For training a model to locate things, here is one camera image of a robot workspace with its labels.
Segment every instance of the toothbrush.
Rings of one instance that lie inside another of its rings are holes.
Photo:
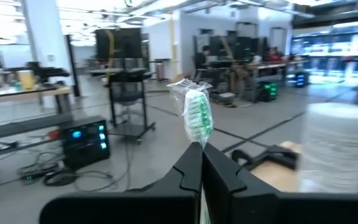
[[[205,147],[213,130],[213,119],[208,97],[203,92],[189,90],[186,93],[183,119],[189,140]]]

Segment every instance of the gray floor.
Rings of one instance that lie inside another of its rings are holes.
[[[90,115],[100,115],[109,118],[109,105],[105,89],[101,88],[95,79],[81,77],[81,86],[85,97],[75,106],[76,118]],[[153,81],[148,83],[149,89],[164,90],[164,85]],[[121,138],[110,137],[111,159],[102,161],[83,170],[100,170],[110,172],[116,179],[120,179],[114,186],[104,191],[123,191],[128,187],[142,187],[163,177],[189,145],[186,140],[183,125],[177,116],[169,94],[147,94],[149,105],[149,120],[157,123],[155,132],[147,133],[140,146],[125,144]],[[214,125],[229,133],[215,131],[209,142],[220,150],[252,137],[254,141],[266,145],[279,144],[283,141],[300,142],[302,116],[269,130],[272,126],[292,118],[305,110],[309,103],[325,101],[351,102],[355,93],[349,86],[343,84],[313,85],[308,88],[287,88],[280,90],[279,97],[271,103],[258,103],[250,108],[224,108],[212,105]],[[51,110],[42,110],[36,101],[20,103],[0,103],[0,124],[28,119],[29,117],[45,116]],[[133,118],[133,122],[141,122],[140,118]],[[48,130],[13,136],[9,139],[21,141],[35,141],[34,136],[43,135]],[[65,187],[44,187],[41,183],[22,185],[17,179],[16,170],[33,163],[39,151],[58,152],[56,143],[42,146],[28,151],[21,151],[0,161],[0,223],[37,223],[42,207],[52,198],[61,194],[74,192],[72,185]],[[256,156],[264,147],[247,142],[237,148],[245,149]],[[126,151],[130,152],[129,162],[131,171],[127,172]],[[105,180],[83,177],[78,185],[83,189],[95,189],[105,185]]]

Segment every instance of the white paper roll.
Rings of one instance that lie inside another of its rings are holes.
[[[358,106],[308,106],[298,164],[300,192],[358,193]]]

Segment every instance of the blue light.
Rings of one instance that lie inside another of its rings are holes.
[[[81,131],[73,132],[73,138],[79,138],[79,137],[81,137]]]

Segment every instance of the plastic bag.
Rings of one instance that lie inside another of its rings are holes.
[[[189,79],[167,85],[179,116],[183,118],[187,138],[204,148],[213,130],[211,105],[207,89],[210,84],[196,84]]]

